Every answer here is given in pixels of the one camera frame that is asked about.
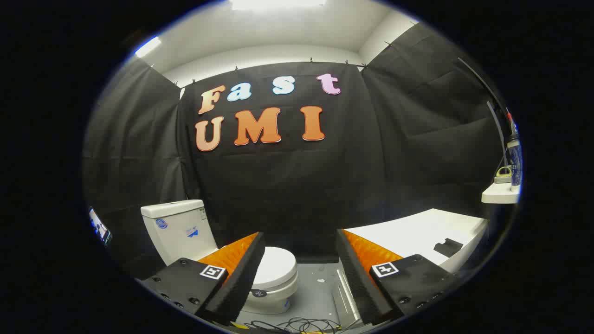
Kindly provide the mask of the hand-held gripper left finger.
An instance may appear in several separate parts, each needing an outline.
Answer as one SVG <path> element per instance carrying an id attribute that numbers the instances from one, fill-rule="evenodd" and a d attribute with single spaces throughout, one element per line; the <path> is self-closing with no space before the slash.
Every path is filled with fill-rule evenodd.
<path id="1" fill-rule="evenodd" d="M 204 321 L 236 321 L 265 254 L 265 235 L 252 233 L 202 259 L 181 257 L 139 283 L 173 307 Z"/>

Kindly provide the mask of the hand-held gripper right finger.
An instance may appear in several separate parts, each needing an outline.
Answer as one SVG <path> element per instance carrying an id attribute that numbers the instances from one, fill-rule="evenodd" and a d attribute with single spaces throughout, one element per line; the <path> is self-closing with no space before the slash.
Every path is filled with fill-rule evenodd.
<path id="1" fill-rule="evenodd" d="M 364 324 L 413 314 L 455 285 L 454 274 L 422 255 L 399 256 L 347 230 L 337 230 L 337 253 Z"/>

